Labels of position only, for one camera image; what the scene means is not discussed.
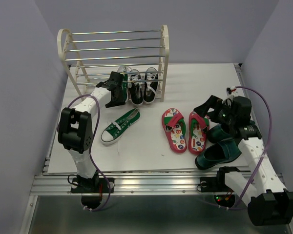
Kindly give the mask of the pink flip-flop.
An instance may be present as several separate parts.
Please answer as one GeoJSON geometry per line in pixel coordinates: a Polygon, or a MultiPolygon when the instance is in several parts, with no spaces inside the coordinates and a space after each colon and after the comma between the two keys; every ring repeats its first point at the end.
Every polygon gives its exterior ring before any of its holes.
{"type": "Polygon", "coordinates": [[[194,155],[200,155],[206,148],[209,119],[200,117],[192,111],[189,115],[188,149],[194,155]]]}
{"type": "Polygon", "coordinates": [[[162,127],[170,149],[177,154],[185,152],[187,149],[185,140],[186,124],[183,115],[178,109],[169,108],[163,113],[162,127]]]}

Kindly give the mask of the cream shoe rack chrome bars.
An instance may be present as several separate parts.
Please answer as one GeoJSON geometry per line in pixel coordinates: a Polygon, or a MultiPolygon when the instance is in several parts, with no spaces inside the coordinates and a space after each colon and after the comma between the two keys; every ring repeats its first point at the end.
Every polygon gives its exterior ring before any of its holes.
{"type": "Polygon", "coordinates": [[[120,66],[136,69],[141,74],[144,91],[145,73],[154,67],[159,74],[155,99],[164,101],[169,61],[168,26],[153,30],[106,32],[71,32],[57,34],[59,59],[68,75],[67,89],[82,95],[109,78],[120,66]]]}

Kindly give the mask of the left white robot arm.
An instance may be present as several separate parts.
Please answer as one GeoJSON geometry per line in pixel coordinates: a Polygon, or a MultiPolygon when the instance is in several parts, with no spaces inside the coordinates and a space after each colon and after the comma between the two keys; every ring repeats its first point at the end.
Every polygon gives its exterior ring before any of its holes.
{"type": "Polygon", "coordinates": [[[58,142],[69,151],[77,168],[77,175],[82,177],[82,186],[88,192],[98,189],[99,180],[94,177],[96,168],[91,162],[89,150],[92,147],[94,130],[92,118],[100,118],[100,109],[125,104],[123,92],[124,75],[111,72],[109,79],[99,82],[91,94],[77,97],[84,98],[76,106],[65,107],[58,125],[58,142]]]}

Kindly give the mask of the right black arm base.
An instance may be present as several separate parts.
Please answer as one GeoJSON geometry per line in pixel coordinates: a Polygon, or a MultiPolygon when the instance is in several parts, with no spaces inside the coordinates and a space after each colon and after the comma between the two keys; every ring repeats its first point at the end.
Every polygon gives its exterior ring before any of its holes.
{"type": "Polygon", "coordinates": [[[219,182],[216,177],[201,177],[196,190],[201,193],[213,193],[217,205],[231,208],[235,204],[233,190],[219,182]]]}

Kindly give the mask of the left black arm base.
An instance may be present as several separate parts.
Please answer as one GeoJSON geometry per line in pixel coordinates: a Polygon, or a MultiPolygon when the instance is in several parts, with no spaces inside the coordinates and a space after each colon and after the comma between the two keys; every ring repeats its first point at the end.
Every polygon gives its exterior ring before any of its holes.
{"type": "Polygon", "coordinates": [[[102,210],[114,192],[115,179],[108,177],[107,180],[99,177],[98,174],[95,174],[93,178],[83,178],[73,174],[67,177],[67,182],[71,186],[70,192],[81,194],[83,209],[90,212],[102,210]]]}

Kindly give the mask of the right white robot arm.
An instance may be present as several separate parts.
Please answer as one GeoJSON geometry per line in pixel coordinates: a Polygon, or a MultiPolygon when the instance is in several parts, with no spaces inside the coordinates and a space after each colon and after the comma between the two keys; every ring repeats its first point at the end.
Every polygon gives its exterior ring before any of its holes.
{"type": "Polygon", "coordinates": [[[201,117],[208,116],[229,133],[252,173],[245,179],[236,167],[219,168],[213,185],[219,190],[232,189],[248,210],[253,225],[290,224],[293,217],[293,192],[276,175],[264,149],[262,135],[251,123],[251,100],[229,95],[225,100],[210,96],[194,108],[201,117]]]}

